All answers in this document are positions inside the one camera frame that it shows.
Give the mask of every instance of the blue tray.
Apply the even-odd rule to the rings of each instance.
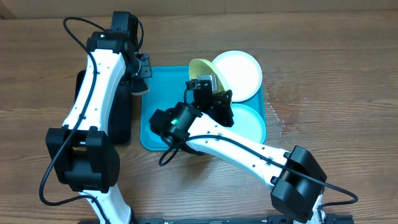
[[[149,119],[156,109],[166,110],[183,101],[185,82],[189,81],[188,66],[159,66],[152,68],[152,78],[146,79],[150,92],[142,96],[141,144],[152,151],[164,151],[169,147],[150,130]],[[192,91],[188,91],[187,101],[193,101]],[[266,122],[262,85],[250,99],[239,102],[256,110]]]

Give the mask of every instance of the beige wall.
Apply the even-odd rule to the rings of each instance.
[[[5,18],[135,15],[225,14],[398,9],[397,0],[0,0]]]

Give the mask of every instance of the wooden tabletop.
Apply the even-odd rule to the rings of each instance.
[[[91,18],[110,27],[111,18]],[[326,208],[356,223],[398,220],[398,12],[223,16],[146,16],[142,52],[152,66],[213,60],[227,50],[253,55],[263,71],[267,141],[307,148],[328,182],[359,196]],[[95,31],[69,22],[83,42]],[[76,223],[95,218],[84,200],[48,207],[39,184],[50,162],[48,128],[73,105],[86,53],[62,19],[0,21],[0,223]],[[117,147],[119,187],[139,218],[264,217],[278,213],[257,179],[213,156],[179,152],[159,167],[139,140],[134,98],[132,143]],[[48,200],[76,195],[53,171]],[[325,202],[348,199],[331,190]]]

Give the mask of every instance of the black cable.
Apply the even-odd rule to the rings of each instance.
[[[187,103],[187,89],[184,91],[184,103]]]
[[[282,164],[279,164],[279,163],[277,163],[277,162],[274,162],[272,159],[269,159],[269,158],[267,158],[267,157],[261,155],[260,153],[258,153],[258,152],[256,152],[256,151],[250,149],[249,147],[247,147],[247,146],[245,146],[245,145],[243,145],[243,144],[241,144],[241,143],[239,143],[239,142],[237,142],[237,141],[235,141],[235,140],[232,140],[232,139],[230,139],[230,138],[223,137],[223,136],[218,136],[218,135],[203,134],[203,135],[199,135],[199,136],[193,136],[193,137],[186,138],[186,139],[184,139],[184,140],[182,140],[182,141],[180,141],[180,142],[174,144],[173,146],[170,146],[169,149],[166,150],[166,151],[164,152],[164,154],[160,157],[160,159],[159,159],[159,165],[160,165],[160,166],[164,166],[164,165],[168,164],[168,163],[174,158],[174,156],[175,156],[176,153],[178,152],[178,149],[180,148],[180,146],[181,146],[182,144],[186,143],[187,141],[191,141],[191,140],[194,140],[194,139],[206,139],[206,138],[220,139],[220,140],[224,140],[224,141],[230,142],[230,143],[232,143],[232,144],[234,144],[234,145],[236,145],[236,146],[239,146],[239,147],[241,147],[242,149],[244,149],[244,150],[250,152],[251,154],[254,154],[254,155],[257,156],[258,158],[260,158],[260,159],[262,159],[262,160],[264,160],[264,161],[266,161],[266,162],[268,162],[268,163],[270,163],[270,164],[272,164],[272,165],[274,165],[274,166],[277,166],[277,167],[279,167],[279,168],[281,168],[281,169],[283,169],[283,170],[286,170],[286,171],[288,171],[288,172],[290,172],[290,173],[292,173],[292,174],[295,174],[295,175],[297,175],[297,176],[299,176],[299,177],[306,178],[306,179],[311,180],[312,182],[314,182],[314,183],[316,183],[316,184],[319,184],[319,185],[328,187],[328,188],[330,188],[330,189],[332,189],[332,190],[341,192],[341,193],[346,194],[346,195],[348,195],[348,196],[350,196],[350,197],[353,198],[352,200],[348,200],[348,201],[324,203],[324,204],[321,204],[321,205],[318,206],[319,209],[324,208],[324,207],[326,207],[326,206],[332,206],[332,205],[349,205],[349,204],[356,203],[356,202],[358,201],[358,196],[356,196],[354,193],[352,193],[352,192],[350,192],[350,191],[348,191],[348,190],[345,190],[345,189],[342,189],[341,187],[337,187],[337,186],[328,184],[328,183],[326,183],[326,182],[322,182],[322,181],[317,180],[317,179],[315,179],[315,178],[312,178],[312,177],[310,177],[310,176],[308,176],[308,175],[305,175],[305,174],[303,174],[303,173],[297,172],[296,170],[293,170],[293,169],[291,169],[291,168],[289,168],[289,167],[287,167],[287,166],[284,166],[284,165],[282,165]],[[172,156],[170,156],[170,158],[167,159],[166,162],[162,163],[164,157],[165,157],[170,151],[172,151],[173,149],[175,149],[175,152],[172,154]]]
[[[72,34],[72,32],[70,32],[70,30],[69,30],[69,28],[68,28],[68,26],[67,26],[67,21],[68,21],[68,20],[83,21],[83,22],[89,23],[89,24],[91,24],[91,25],[93,25],[93,26],[95,26],[95,27],[97,27],[97,28],[99,28],[99,29],[105,31],[105,29],[102,28],[101,26],[95,24],[94,22],[88,21],[88,20],[86,20],[86,19],[77,18],[77,17],[67,17],[67,18],[65,18],[65,19],[63,20],[63,27],[65,28],[65,30],[66,30],[66,31],[68,32],[68,34],[80,45],[80,47],[82,47],[83,50],[85,50],[85,52],[88,54],[88,56],[90,57],[91,61],[93,62],[93,70],[94,70],[94,71],[93,71],[93,81],[92,81],[92,83],[91,83],[90,91],[88,92],[87,100],[86,100],[86,102],[85,102],[85,104],[84,104],[84,106],[83,106],[83,109],[81,110],[81,113],[80,113],[79,118],[78,118],[78,120],[77,120],[77,122],[76,122],[76,125],[75,125],[75,126],[73,127],[73,129],[70,131],[70,134],[68,135],[68,137],[66,138],[66,140],[63,142],[63,144],[61,145],[60,149],[58,150],[58,152],[56,153],[56,155],[54,156],[54,158],[51,160],[51,163],[50,163],[50,165],[47,167],[47,170],[45,171],[45,174],[44,174],[44,176],[43,176],[42,182],[40,183],[39,197],[40,197],[40,200],[41,200],[44,204],[49,205],[49,206],[58,206],[58,205],[63,205],[63,204],[66,204],[66,203],[69,203],[69,202],[72,202],[72,201],[75,201],[75,200],[78,200],[78,199],[89,198],[89,199],[92,200],[92,202],[94,202],[94,203],[96,204],[96,206],[98,207],[98,210],[99,210],[101,216],[104,218],[105,222],[110,224],[108,218],[106,217],[106,215],[105,215],[105,213],[104,213],[104,210],[103,210],[101,204],[99,203],[99,201],[97,200],[97,198],[94,197],[94,196],[92,196],[92,195],[79,195],[79,196],[76,196],[76,197],[72,197],[72,198],[70,198],[70,199],[62,200],[62,201],[60,201],[60,202],[49,202],[49,201],[47,201],[47,200],[44,198],[44,185],[45,185],[45,183],[46,183],[46,181],[47,181],[47,179],[48,179],[48,177],[49,177],[49,175],[50,175],[50,172],[51,172],[52,168],[54,167],[55,162],[56,162],[57,159],[59,158],[59,156],[60,156],[60,154],[62,153],[62,151],[64,151],[66,147],[69,147],[69,145],[70,145],[70,143],[71,143],[71,140],[72,140],[72,137],[73,137],[75,131],[78,129],[78,127],[79,127],[81,121],[83,121],[83,119],[85,119],[85,113],[86,113],[88,104],[90,103],[91,97],[92,97],[92,95],[93,95],[94,88],[95,88],[95,83],[96,83],[96,79],[97,79],[97,65],[96,65],[94,56],[93,56],[93,55],[91,54],[91,52],[83,45],[83,43],[80,42],[80,40],[78,40],[78,39],[75,37],[75,35]]]
[[[138,21],[138,24],[139,24],[139,26],[141,27],[141,39],[139,40],[139,43],[138,43],[138,45],[137,45],[137,47],[136,47],[136,52],[138,52],[138,51],[141,49],[141,47],[142,47],[142,42],[144,41],[144,28],[143,28],[143,26],[142,26],[141,21]]]

